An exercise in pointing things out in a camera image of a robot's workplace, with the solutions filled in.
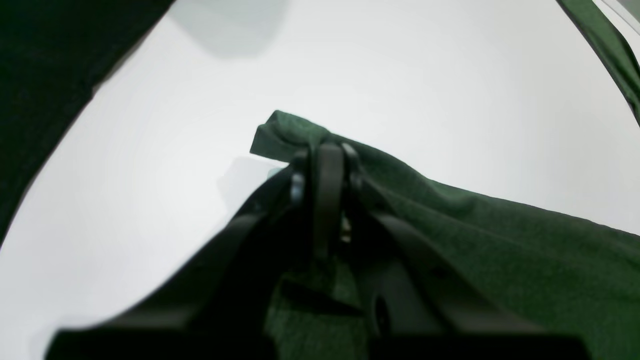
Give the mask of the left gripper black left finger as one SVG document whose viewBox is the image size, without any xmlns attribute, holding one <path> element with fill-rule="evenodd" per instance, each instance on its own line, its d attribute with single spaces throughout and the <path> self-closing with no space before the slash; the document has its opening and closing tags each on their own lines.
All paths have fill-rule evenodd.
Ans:
<svg viewBox="0 0 640 360">
<path fill-rule="evenodd" d="M 272 293 L 297 263 L 329 258 L 339 237 L 345 158 L 298 150 L 231 221 L 158 289 L 84 329 L 62 329 L 47 360 L 274 360 Z"/>
</svg>

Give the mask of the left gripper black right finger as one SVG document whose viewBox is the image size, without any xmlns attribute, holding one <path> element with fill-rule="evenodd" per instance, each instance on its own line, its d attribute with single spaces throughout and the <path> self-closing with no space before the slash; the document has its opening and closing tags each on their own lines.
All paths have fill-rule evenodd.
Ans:
<svg viewBox="0 0 640 360">
<path fill-rule="evenodd" d="M 357 151 L 345 157 L 349 265 L 371 339 L 370 360 L 588 360 L 575 335 L 552 333 L 490 301 L 401 219 Z"/>
</svg>

